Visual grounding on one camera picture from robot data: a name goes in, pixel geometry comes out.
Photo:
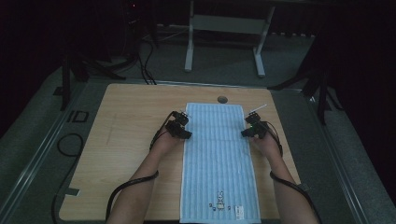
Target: light blue cloth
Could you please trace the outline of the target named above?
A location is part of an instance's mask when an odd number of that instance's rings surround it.
[[[180,223],[261,223],[241,105],[188,103]]]

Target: forearm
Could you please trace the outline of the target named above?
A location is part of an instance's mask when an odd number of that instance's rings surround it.
[[[161,161],[161,153],[150,151],[131,179],[154,175]],[[143,223],[149,208],[154,180],[123,189],[114,203],[107,223]]]
[[[295,184],[281,157],[269,159],[272,172],[279,178]],[[306,198],[295,189],[274,180],[276,204],[282,223],[318,223]]]

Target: wooden table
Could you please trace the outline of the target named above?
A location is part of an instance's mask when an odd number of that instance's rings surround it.
[[[226,96],[229,105],[241,105],[245,113],[260,105],[262,120],[270,121],[279,134],[284,160],[300,183],[288,142],[271,93],[265,89],[111,84],[100,105],[78,167],[70,184],[78,196],[66,195],[61,207],[63,220],[104,220],[110,193],[127,181],[149,152],[152,136],[173,110],[186,103],[218,104]],[[262,218],[278,218],[269,164],[253,148]],[[179,220],[183,146],[162,161],[147,213],[147,220]]]

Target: towel label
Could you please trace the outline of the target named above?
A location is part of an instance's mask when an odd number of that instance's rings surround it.
[[[236,206],[235,207],[235,214],[236,214],[236,220],[245,219],[244,206]]]

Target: white metal frame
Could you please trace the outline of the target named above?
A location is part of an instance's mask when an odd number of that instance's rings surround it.
[[[194,30],[208,30],[220,32],[232,32],[242,34],[260,35],[261,39],[257,47],[253,48],[253,55],[256,62],[259,77],[264,77],[264,66],[262,64],[262,46],[268,34],[268,28],[274,15],[275,7],[271,7],[266,20],[242,19],[219,16],[206,16],[194,14],[194,1],[190,0],[190,27],[189,45],[187,46],[186,72],[192,70],[192,55],[194,53],[193,32]]]

